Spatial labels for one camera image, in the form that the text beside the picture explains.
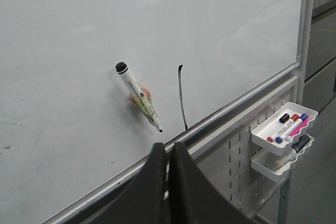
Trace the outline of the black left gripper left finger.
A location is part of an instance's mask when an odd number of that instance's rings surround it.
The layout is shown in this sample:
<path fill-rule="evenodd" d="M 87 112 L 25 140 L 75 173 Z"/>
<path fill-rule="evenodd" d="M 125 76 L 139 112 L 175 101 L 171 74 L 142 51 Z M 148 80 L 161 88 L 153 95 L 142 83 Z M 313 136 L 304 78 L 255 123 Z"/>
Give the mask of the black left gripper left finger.
<path fill-rule="evenodd" d="M 161 223 L 168 156 L 154 143 L 146 163 L 107 209 L 89 223 Z"/>

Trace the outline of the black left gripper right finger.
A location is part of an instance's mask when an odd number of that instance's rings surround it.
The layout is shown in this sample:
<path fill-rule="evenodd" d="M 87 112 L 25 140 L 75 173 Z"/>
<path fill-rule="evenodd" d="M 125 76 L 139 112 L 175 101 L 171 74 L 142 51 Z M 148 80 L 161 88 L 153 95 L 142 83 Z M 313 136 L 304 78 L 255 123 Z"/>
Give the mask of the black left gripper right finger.
<path fill-rule="evenodd" d="M 207 180 L 181 142 L 170 152 L 171 223 L 252 223 Z"/>

